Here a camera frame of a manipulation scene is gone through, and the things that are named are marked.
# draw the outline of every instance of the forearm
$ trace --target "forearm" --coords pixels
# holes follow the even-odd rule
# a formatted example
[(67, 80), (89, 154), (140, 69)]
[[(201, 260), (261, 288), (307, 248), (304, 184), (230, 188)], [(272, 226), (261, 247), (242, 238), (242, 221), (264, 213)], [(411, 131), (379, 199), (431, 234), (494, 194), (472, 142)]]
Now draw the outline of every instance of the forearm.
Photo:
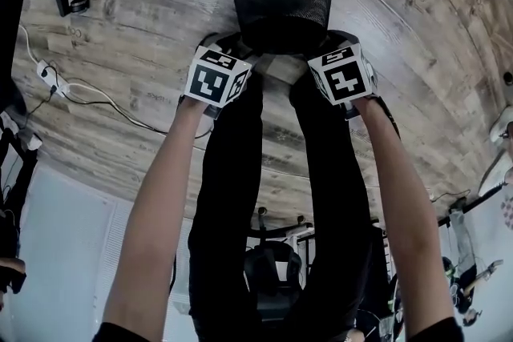
[(484, 284), (489, 279), (490, 279), (490, 272), (488, 272), (488, 271), (482, 272), (481, 274), (479, 274), (477, 276), (477, 278), (475, 280), (473, 280), (471, 282), (471, 284), (468, 287), (465, 288), (465, 290), (463, 291), (463, 295), (469, 296), (474, 288), (476, 288), (480, 284)]
[(201, 112), (181, 107), (151, 164), (128, 220), (123, 251), (166, 255), (176, 249), (187, 195), (194, 137)]
[(19, 258), (0, 258), (0, 267), (14, 269), (21, 274), (25, 273), (25, 263)]
[(139, 189), (104, 320), (161, 340), (202, 103), (184, 100)]
[(357, 108), (374, 149), (390, 246), (397, 256), (427, 247), (439, 252), (434, 208), (392, 123), (374, 100)]
[(398, 271), (406, 333), (412, 337), (454, 315), (442, 267), (433, 205), (401, 140), (374, 100), (357, 105), (378, 167), (386, 233)]

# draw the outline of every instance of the plug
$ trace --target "plug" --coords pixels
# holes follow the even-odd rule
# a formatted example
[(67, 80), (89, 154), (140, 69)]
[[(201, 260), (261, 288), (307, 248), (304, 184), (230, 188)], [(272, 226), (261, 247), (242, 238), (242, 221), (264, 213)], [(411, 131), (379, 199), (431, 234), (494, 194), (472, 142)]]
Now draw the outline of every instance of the plug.
[(68, 82), (58, 73), (58, 71), (44, 60), (39, 61), (36, 68), (38, 76), (50, 87), (50, 90), (55, 91), (61, 97), (65, 97), (64, 93), (69, 88)]

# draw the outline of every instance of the hand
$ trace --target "hand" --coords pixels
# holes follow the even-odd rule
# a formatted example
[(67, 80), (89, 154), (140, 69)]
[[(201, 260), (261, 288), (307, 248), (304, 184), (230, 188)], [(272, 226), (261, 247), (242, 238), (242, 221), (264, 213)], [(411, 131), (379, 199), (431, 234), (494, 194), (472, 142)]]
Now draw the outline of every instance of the hand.
[(189, 96), (184, 96), (184, 101), (180, 104), (179, 108), (184, 108), (186, 110), (199, 111), (201, 114), (207, 110), (208, 103), (202, 102), (200, 100), (193, 99)]
[(366, 97), (360, 97), (359, 99), (355, 99), (351, 102), (360, 112), (360, 115), (363, 117), (365, 113), (372, 107), (378, 106), (380, 110), (382, 110), (381, 106), (374, 99), (367, 99)]

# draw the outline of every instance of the wood plank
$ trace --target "wood plank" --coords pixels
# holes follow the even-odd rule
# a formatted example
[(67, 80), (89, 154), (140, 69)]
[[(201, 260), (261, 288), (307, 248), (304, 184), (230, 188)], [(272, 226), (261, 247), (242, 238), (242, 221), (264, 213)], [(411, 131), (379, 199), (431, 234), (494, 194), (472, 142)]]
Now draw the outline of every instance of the wood plank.
[[(477, 190), (496, 147), (488, 130), (513, 93), (511, 0), (333, 0), (330, 28), (356, 34), (378, 73), (379, 90), (428, 192)], [(165, 131), (188, 65), (209, 33), (238, 30), (233, 0), (91, 0), (84, 14), (60, 18), (55, 0), (25, 0), (22, 21), (34, 53), (65, 78), (107, 92), (136, 118)], [(305, 140), (289, 88), (306, 70), (297, 56), (264, 56), (263, 160), (258, 206), (277, 220), (313, 218)], [(29, 108), (48, 97), (20, 34), (14, 79)], [(73, 89), (83, 99), (101, 96)], [(76, 179), (133, 200), (163, 136), (112, 109), (54, 97), (29, 121), (44, 139), (43, 158)], [(199, 134), (212, 126), (202, 119)], [(349, 122), (371, 213), (381, 217), (374, 154), (361, 119)], [(193, 216), (208, 137), (196, 141), (186, 214)], [(454, 200), (435, 203), (442, 216)], [(343, 203), (344, 199), (333, 199)]]

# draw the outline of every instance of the white cable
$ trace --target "white cable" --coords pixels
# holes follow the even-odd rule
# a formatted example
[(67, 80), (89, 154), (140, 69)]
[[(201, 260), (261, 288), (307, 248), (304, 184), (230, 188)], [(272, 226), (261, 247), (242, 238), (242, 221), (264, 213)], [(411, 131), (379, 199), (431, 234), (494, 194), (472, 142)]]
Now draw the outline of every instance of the white cable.
[[(134, 117), (132, 117), (130, 113), (128, 113), (122, 107), (118, 106), (118, 104), (112, 99), (111, 96), (109, 96), (104, 91), (101, 91), (97, 87), (94, 87), (92, 85), (91, 86), (87, 86), (87, 85), (79, 83), (79, 82), (70, 82), (70, 83), (67, 84), (67, 86), (68, 87), (80, 87), (80, 88), (83, 88), (84, 90), (89, 90), (89, 91), (94, 91), (95, 93), (99, 93), (103, 97), (105, 97), (114, 106), (115, 109), (117, 109), (118, 111), (122, 111), (123, 112), (122, 114), (126, 115), (128, 121), (130, 121), (131, 123), (135, 124), (136, 126), (145, 127), (148, 130), (154, 130), (155, 132), (157, 132), (157, 133), (159, 133), (161, 135), (166, 135), (163, 131), (158, 131), (154, 127), (148, 126), (147, 124), (142, 123), (138, 119), (135, 119)], [(194, 148), (197, 149), (198, 151), (205, 151), (204, 148), (200, 148), (200, 147), (196, 147), (196, 146), (194, 146)], [(306, 175), (290, 174), (290, 173), (283, 172), (283, 171), (273, 170), (272, 168), (267, 168), (267, 167), (262, 167), (262, 170), (268, 171), (268, 172), (272, 172), (272, 173), (278, 174), (278, 175), (286, 175), (288, 177), (294, 177), (294, 178), (298, 178), (298, 179), (305, 179), (305, 180), (308, 180), (308, 181), (310, 180), (310, 178), (307, 177)], [(366, 188), (378, 189), (379, 187), (366, 186)]]
[(13, 215), (13, 227), (16, 230), (16, 233), (18, 234), (18, 239), (19, 239), (19, 231), (16, 228), (16, 217), (14, 216), (14, 213), (12, 210), (4, 210), (4, 213), (6, 213), (6, 212), (10, 212)]
[(376, 327), (372, 328), (372, 330), (367, 334), (367, 336), (366, 336), (366, 338), (365, 338), (365, 339), (367, 339), (367, 338), (369, 337), (369, 335), (370, 335), (372, 332), (374, 332), (375, 330), (376, 330)]
[(395, 298), (398, 294), (398, 285), (399, 285), (399, 277), (397, 277), (395, 281), (395, 288), (394, 288), (394, 298), (392, 299), (392, 312), (394, 313), (394, 319), (392, 320), (392, 326), (390, 329), (390, 333), (392, 334), (392, 337), (394, 337), (394, 325), (395, 325)]
[(34, 55), (32, 54), (32, 50), (30, 49), (30, 42), (29, 42), (29, 32), (26, 31), (26, 28), (23, 24), (19, 23), (18, 24), (19, 27), (21, 27), (23, 29), (23, 31), (25, 32), (25, 37), (26, 37), (26, 51), (29, 52), (29, 56), (30, 58), (32, 59), (32, 61), (35, 63), (35, 64), (39, 64), (39, 62), (35, 59)]
[(83, 88), (84, 90), (88, 90), (88, 91), (93, 91), (95, 93), (99, 93), (103, 97), (105, 97), (109, 101), (109, 103), (111, 103), (112, 106), (117, 111), (121, 111), (123, 115), (126, 115), (128, 121), (130, 121), (131, 123), (135, 124), (136, 126), (145, 127), (145, 128), (147, 128), (149, 130), (154, 130), (157, 133), (165, 135), (165, 133), (163, 131), (158, 131), (158, 130), (154, 129), (154, 127), (148, 126), (147, 124), (145, 124), (145, 123), (139, 121), (138, 119), (132, 117), (126, 110), (124, 110), (122, 107), (118, 106), (118, 104), (114, 101), (114, 99), (110, 95), (108, 95), (107, 93), (105, 93), (104, 91), (101, 91), (100, 89), (98, 89), (96, 87), (86, 86), (85, 84), (82, 84), (82, 83), (79, 83), (79, 82), (70, 82), (70, 83), (67, 84), (67, 87), (80, 87), (80, 88)]

